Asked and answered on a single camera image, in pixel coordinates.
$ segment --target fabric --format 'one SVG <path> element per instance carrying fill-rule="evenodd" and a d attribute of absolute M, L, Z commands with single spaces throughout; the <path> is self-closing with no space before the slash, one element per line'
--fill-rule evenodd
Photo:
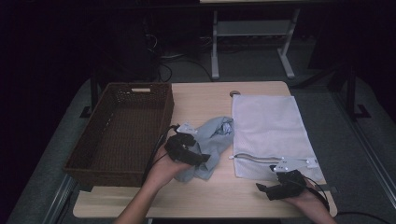
<path fill-rule="evenodd" d="M 315 158 L 300 111 L 293 96 L 234 95 L 233 161 L 235 175 L 276 180 L 269 168 L 282 157 Z M 299 168 L 314 180 L 320 168 Z"/>
<path fill-rule="evenodd" d="M 195 176 L 209 179 L 219 163 L 221 152 L 233 143 L 232 118 L 213 118 L 196 130 L 198 131 L 197 134 L 193 134 L 196 144 L 189 150 L 198 154 L 209 154 L 210 158 L 207 162 L 199 166 L 193 166 L 189 170 L 178 174 L 175 179 L 181 182 L 188 182 Z"/>

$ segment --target person's left hand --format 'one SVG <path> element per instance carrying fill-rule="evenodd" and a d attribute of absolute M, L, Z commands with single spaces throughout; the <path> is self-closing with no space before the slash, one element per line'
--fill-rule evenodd
<path fill-rule="evenodd" d="M 150 185 L 156 189 L 160 189 L 168 184 L 175 175 L 191 167 L 191 165 L 181 161 L 172 161 L 171 158 L 165 154 L 166 150 L 162 145 L 154 157 L 153 162 L 155 162 L 155 164 L 149 171 L 148 178 L 144 185 Z"/>

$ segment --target light wood tabletop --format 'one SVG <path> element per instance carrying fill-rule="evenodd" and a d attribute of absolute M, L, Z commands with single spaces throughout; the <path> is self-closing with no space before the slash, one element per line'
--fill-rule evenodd
<path fill-rule="evenodd" d="M 209 119 L 232 116 L 230 91 L 241 94 L 290 95 L 284 82 L 217 82 L 172 84 L 175 108 L 171 124 L 189 122 L 193 127 Z M 194 178 L 188 183 L 172 180 L 162 188 L 150 207 L 147 217 L 178 218 L 276 218 L 301 217 L 293 206 L 281 201 L 269 201 L 258 191 L 256 183 L 267 186 L 276 182 L 237 178 L 234 174 L 233 147 L 222 154 L 214 174 L 207 181 Z M 137 193 L 138 188 L 94 187 L 81 191 L 74 207 L 76 217 L 117 217 Z M 332 195 L 326 191 L 331 214 L 337 213 Z"/>

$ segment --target white cloth bag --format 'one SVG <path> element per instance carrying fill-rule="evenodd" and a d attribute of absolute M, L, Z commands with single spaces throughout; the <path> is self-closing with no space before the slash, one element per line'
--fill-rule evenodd
<path fill-rule="evenodd" d="M 234 95 L 233 122 L 238 177 L 276 180 L 269 166 L 282 157 L 316 157 L 293 96 Z M 314 180 L 323 178 L 319 167 L 298 170 Z"/>

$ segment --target dark background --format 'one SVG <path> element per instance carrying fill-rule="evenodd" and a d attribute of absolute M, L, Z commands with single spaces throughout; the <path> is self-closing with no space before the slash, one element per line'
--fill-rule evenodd
<path fill-rule="evenodd" d="M 128 15 L 93 16 L 84 10 L 82 13 L 71 12 L 69 8 L 79 6 L 73 1 L 6 0 L 0 3 L 2 223 L 7 220 L 66 108 L 92 71 L 102 74 L 104 83 L 124 76 L 144 81 L 156 76 L 155 57 L 136 45 L 130 46 L 132 51 L 126 55 L 123 55 L 125 52 L 111 52 L 109 59 L 108 55 L 101 54 L 102 50 L 92 46 L 90 40 L 94 36 L 99 46 L 106 46 L 106 52 L 125 47 L 123 36 L 134 35 L 144 29 L 140 22 L 128 21 Z M 328 9 L 311 8 L 303 11 L 296 30 L 298 36 L 313 35 L 318 40 L 311 62 L 313 68 L 325 69 L 340 58 L 353 59 L 351 64 L 358 77 L 371 85 L 378 101 L 393 120 L 396 120 L 395 9 L 391 1 L 334 7 L 330 12 Z M 161 29 L 158 31 L 169 42 L 186 41 L 181 38 L 185 33 L 179 38 L 172 34 L 177 32 L 177 27 L 180 30 L 188 27 L 184 31 L 192 39 L 200 34 L 197 28 L 206 32 L 205 27 L 200 27 L 205 20 L 200 24 L 196 20 L 198 17 L 198 13 L 195 19 L 185 15 L 186 20 L 190 20 L 188 24 L 175 25 L 168 18 L 168 21 L 157 20 L 154 25 L 158 29 L 166 23 L 173 24 L 168 33 Z M 129 22 L 133 30 L 122 31 Z M 144 41 L 141 37 L 136 35 L 134 38 Z M 124 68 L 114 64 L 125 58 L 136 59 L 135 55 L 139 55 L 138 63 L 132 60 L 132 63 L 125 63 Z M 139 64 L 149 65 L 136 68 Z M 104 75 L 109 74 L 108 70 L 119 76 Z"/>

